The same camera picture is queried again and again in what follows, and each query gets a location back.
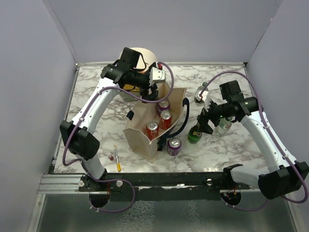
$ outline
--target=black bag handle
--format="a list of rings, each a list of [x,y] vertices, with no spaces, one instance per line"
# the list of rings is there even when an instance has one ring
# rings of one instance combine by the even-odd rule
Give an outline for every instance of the black bag handle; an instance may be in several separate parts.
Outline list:
[[[162,151],[162,149],[166,145],[166,139],[169,139],[169,138],[172,138],[172,137],[179,135],[183,131],[185,126],[187,125],[187,122],[188,122],[188,119],[189,119],[189,113],[190,113],[190,102],[187,98],[183,99],[183,107],[185,105],[187,106],[187,112],[186,112],[185,119],[184,119],[182,126],[175,133],[170,134],[173,130],[173,128],[171,128],[169,131],[167,131],[164,135],[162,135],[160,137],[160,140],[157,142],[158,151]]]

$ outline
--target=gray wall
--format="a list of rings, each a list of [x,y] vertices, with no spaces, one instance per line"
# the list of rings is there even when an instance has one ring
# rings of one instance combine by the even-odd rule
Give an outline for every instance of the gray wall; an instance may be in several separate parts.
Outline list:
[[[160,60],[249,61],[282,0],[44,0],[77,62],[114,61],[124,46]]]
[[[284,0],[248,64],[278,136],[309,163],[309,1]],[[303,189],[298,199],[304,196]],[[309,227],[309,202],[299,206]]]
[[[75,61],[41,0],[1,1],[0,231],[26,231]]]

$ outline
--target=white marble tabletop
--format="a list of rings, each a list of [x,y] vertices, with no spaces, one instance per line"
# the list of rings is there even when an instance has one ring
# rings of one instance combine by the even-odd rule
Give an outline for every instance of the white marble tabletop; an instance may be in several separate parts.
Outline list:
[[[67,121],[70,121],[84,106],[100,78],[104,66],[81,67],[76,81]],[[100,141],[98,151],[100,161],[108,172],[117,172],[116,162],[110,161],[108,155],[113,153],[113,145],[116,144],[122,172],[209,172],[222,171],[224,167],[241,163],[251,168],[265,167],[260,150],[252,137],[240,123],[234,123],[227,135],[217,138],[213,135],[204,134],[202,139],[195,145],[188,143],[187,134],[190,128],[196,124],[197,116],[202,108],[194,103],[194,94],[203,82],[210,80],[216,74],[235,70],[244,72],[242,65],[239,66],[171,66],[175,76],[175,87],[186,87],[186,96],[190,101],[190,116],[188,124],[177,137],[183,145],[178,156],[171,157],[166,152],[166,147],[159,152],[154,163],[150,163],[141,156],[131,151],[123,133],[126,124],[126,114],[134,106],[135,101],[127,101],[119,95],[111,102],[98,123],[94,136]],[[245,97],[251,96],[251,90],[247,80],[237,74],[225,74],[217,78],[209,86],[212,99],[220,104],[224,103],[219,90],[219,85],[227,81],[238,80]],[[58,158],[54,173],[82,173],[80,163],[74,163],[70,167],[62,165],[63,143],[58,152]],[[67,153],[67,160],[75,156]]]

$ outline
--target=purple cable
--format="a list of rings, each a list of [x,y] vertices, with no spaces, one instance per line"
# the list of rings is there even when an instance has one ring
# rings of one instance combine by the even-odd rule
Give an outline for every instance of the purple cable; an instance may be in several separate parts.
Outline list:
[[[124,89],[121,89],[121,88],[119,88],[119,87],[105,87],[105,88],[102,88],[102,89],[99,91],[99,93],[97,93],[97,94],[93,97],[93,99],[91,99],[91,101],[90,101],[90,103],[88,104],[87,108],[86,108],[85,111],[83,112],[81,118],[84,118],[84,117],[85,117],[85,115],[88,113],[90,107],[92,106],[93,102],[97,99],[97,97],[100,96],[102,92],[104,92],[104,91],[106,91],[106,90],[108,90],[108,89],[117,89],[117,90],[119,90],[119,91],[121,91],[121,92],[124,92],[124,93],[130,95],[131,97],[133,97],[133,98],[135,98],[135,99],[137,99],[137,100],[140,100],[140,101],[142,101],[142,102],[145,102],[145,103],[159,103],[159,102],[165,100],[166,98],[168,98],[168,97],[170,96],[170,94],[172,93],[173,88],[174,88],[174,74],[173,74],[172,69],[170,69],[170,67],[169,67],[166,63],[158,62],[157,64],[162,64],[163,66],[165,66],[165,67],[167,68],[167,70],[169,71],[170,76],[171,76],[171,79],[172,79],[172,82],[171,82],[171,84],[170,84],[169,93],[168,93],[164,98],[161,98],[161,99],[156,100],[156,101],[149,101],[149,100],[145,100],[145,99],[139,98],[139,97],[135,96],[133,93],[130,93],[130,92],[128,92],[128,91],[126,91],[126,90],[124,90]],[[75,163],[75,162],[77,162],[77,161],[82,161],[82,159],[72,159],[72,160],[70,160],[68,163],[66,163],[66,154],[67,154],[67,151],[68,151],[68,148],[69,148],[69,144],[70,144],[70,142],[71,142],[71,140],[72,140],[72,137],[73,137],[74,133],[76,132],[76,130],[77,130],[77,128],[78,128],[78,126],[79,126],[80,124],[81,124],[81,121],[79,120],[78,123],[77,123],[77,124],[75,125],[75,127],[73,128],[72,132],[70,133],[69,138],[68,138],[68,140],[67,140],[67,143],[66,143],[66,145],[65,145],[65,147],[64,147],[63,156],[62,156],[62,164],[63,164],[64,166],[69,166],[69,165],[71,165],[71,164],[73,164],[73,163]]]
[[[231,207],[233,209],[237,209],[237,210],[240,210],[240,211],[246,211],[246,212],[258,211],[260,209],[263,209],[269,203],[269,199],[266,199],[266,201],[262,205],[260,205],[259,207],[255,208],[255,209],[243,209],[243,208],[235,207],[234,205],[230,205],[230,204],[226,203],[225,200],[222,197],[221,197],[221,200],[224,201],[225,205],[228,206],[228,207]]]
[[[101,209],[101,208],[95,208],[92,203],[91,203],[91,200],[89,199],[89,203],[91,205],[92,208],[98,210],[98,211],[101,211],[101,212],[105,212],[105,213],[121,213],[121,212],[124,212],[126,211],[128,208],[130,208],[133,203],[134,203],[134,200],[135,200],[135,190],[134,190],[134,186],[131,184],[131,182],[127,181],[127,180],[124,180],[124,179],[111,179],[111,180],[99,180],[99,179],[96,179],[91,173],[88,172],[88,170],[86,169],[86,167],[84,166],[84,164],[82,163],[82,167],[83,169],[86,171],[87,175],[90,176],[93,180],[97,181],[97,182],[100,182],[100,183],[109,183],[109,182],[114,182],[114,181],[123,181],[123,182],[126,182],[128,183],[131,188],[132,188],[132,191],[133,191],[133,197],[132,197],[132,200],[130,202],[130,204],[123,208],[123,209],[118,209],[118,210],[107,210],[107,209]]]
[[[304,181],[304,179],[302,178],[301,174],[299,173],[299,171],[297,170],[297,168],[295,167],[295,165],[291,162],[291,160],[286,157],[286,154],[284,152],[284,150],[280,147],[277,139],[275,138],[275,136],[273,135],[273,133],[271,132],[270,128],[267,126],[267,123],[266,123],[266,120],[263,116],[263,111],[262,111],[262,105],[261,105],[261,101],[260,101],[260,98],[259,98],[259,95],[257,93],[257,91],[255,90],[252,82],[249,80],[249,78],[242,74],[241,72],[237,72],[237,71],[224,71],[224,72],[221,72],[217,75],[215,75],[207,84],[206,86],[204,86],[202,92],[200,93],[200,96],[202,96],[202,93],[205,91],[205,89],[209,86],[209,84],[211,82],[214,81],[214,79],[216,79],[217,77],[223,75],[223,74],[226,74],[226,73],[235,73],[235,74],[238,74],[238,75],[241,75],[242,77],[244,77],[248,82],[249,84],[251,85],[253,91],[255,92],[255,95],[256,95],[256,99],[257,99],[257,103],[258,103],[258,107],[259,107],[259,113],[260,113],[260,116],[261,116],[261,119],[262,119],[262,122],[267,130],[267,132],[269,133],[269,136],[271,137],[271,139],[273,140],[274,144],[276,145],[276,147],[278,148],[278,150],[280,151],[280,153],[282,154],[282,156],[286,159],[286,161],[290,164],[290,166],[292,167],[292,169],[295,171],[297,177],[299,178],[300,182],[302,183],[303,187],[304,187],[304,191],[305,191],[305,197],[304,199],[300,200],[300,201],[296,201],[296,200],[292,200],[292,199],[289,199],[285,196],[282,196],[282,198],[284,198],[285,200],[289,201],[289,202],[292,202],[292,203],[304,203],[307,199],[308,199],[308,188],[307,188],[307,185]]]

